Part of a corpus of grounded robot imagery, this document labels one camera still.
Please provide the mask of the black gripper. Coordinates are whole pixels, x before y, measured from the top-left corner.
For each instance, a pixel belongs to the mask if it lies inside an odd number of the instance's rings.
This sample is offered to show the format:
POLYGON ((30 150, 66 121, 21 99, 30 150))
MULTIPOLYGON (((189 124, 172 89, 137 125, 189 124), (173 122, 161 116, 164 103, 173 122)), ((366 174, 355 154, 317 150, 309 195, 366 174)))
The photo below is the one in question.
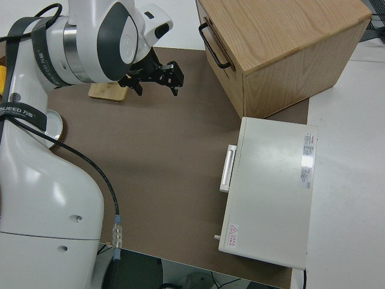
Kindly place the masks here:
POLYGON ((184 74, 175 61, 166 65, 159 62, 154 49, 140 61, 134 63, 126 74, 118 81, 120 87, 129 87, 138 96, 143 95, 140 82, 159 82, 160 85, 170 88, 173 96, 178 95, 178 90, 183 86, 184 74))

